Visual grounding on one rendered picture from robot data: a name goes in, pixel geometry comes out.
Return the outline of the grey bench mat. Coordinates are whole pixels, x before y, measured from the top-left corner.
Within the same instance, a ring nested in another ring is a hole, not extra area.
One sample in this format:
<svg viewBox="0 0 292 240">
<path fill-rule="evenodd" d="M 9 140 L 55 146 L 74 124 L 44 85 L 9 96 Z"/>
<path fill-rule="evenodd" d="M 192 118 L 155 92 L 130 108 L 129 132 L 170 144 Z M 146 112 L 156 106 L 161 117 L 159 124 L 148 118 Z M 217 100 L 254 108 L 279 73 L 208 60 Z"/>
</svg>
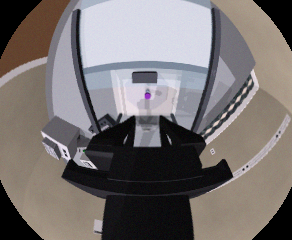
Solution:
<svg viewBox="0 0 292 240">
<path fill-rule="evenodd" d="M 54 116 L 80 128 L 80 135 L 92 139 L 91 126 L 77 84 L 71 49 L 70 14 L 61 34 L 53 68 L 52 100 Z M 219 56 L 218 68 L 212 93 L 203 118 L 219 102 L 236 79 Z"/>
</svg>

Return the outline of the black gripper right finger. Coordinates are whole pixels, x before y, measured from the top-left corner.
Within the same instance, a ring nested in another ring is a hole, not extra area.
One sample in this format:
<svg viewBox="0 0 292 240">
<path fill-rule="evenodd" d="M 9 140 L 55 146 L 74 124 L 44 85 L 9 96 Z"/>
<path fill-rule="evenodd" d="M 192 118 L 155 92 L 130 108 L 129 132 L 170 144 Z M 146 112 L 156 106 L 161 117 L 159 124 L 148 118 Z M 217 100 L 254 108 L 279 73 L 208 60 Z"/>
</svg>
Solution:
<svg viewBox="0 0 292 240">
<path fill-rule="evenodd" d="M 200 154 L 206 147 L 206 142 L 201 135 L 171 122 L 162 115 L 159 116 L 159 131 L 161 146 L 192 145 L 196 148 L 198 156 L 200 156 Z M 171 144 L 168 140 L 167 135 L 171 140 Z"/>
</svg>

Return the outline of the small tube with violet cap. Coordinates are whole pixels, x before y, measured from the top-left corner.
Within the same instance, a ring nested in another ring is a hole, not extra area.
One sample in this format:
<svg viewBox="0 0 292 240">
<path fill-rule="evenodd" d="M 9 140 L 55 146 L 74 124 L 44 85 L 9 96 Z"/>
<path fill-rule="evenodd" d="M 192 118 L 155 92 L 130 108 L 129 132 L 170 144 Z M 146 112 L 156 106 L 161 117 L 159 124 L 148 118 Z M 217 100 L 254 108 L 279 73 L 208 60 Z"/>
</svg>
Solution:
<svg viewBox="0 0 292 240">
<path fill-rule="evenodd" d="M 146 99 L 150 99 L 150 98 L 151 98 L 151 94 L 150 94 L 150 89 L 149 89 L 149 88 L 146 88 L 146 91 L 145 91 L 145 98 L 146 98 Z"/>
</svg>

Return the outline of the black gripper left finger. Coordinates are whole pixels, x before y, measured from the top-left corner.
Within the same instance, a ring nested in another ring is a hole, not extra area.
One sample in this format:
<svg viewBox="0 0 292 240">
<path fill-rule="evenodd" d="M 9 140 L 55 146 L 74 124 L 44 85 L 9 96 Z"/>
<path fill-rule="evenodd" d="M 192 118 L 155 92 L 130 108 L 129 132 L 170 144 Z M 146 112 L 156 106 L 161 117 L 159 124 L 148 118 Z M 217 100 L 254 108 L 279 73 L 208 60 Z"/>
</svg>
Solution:
<svg viewBox="0 0 292 240">
<path fill-rule="evenodd" d="M 131 116 L 124 122 L 117 124 L 97 135 L 94 135 L 90 143 L 109 144 L 114 146 L 134 146 L 136 119 Z M 128 135 L 128 136 L 127 136 Z M 124 144 L 125 138 L 126 142 Z"/>
</svg>

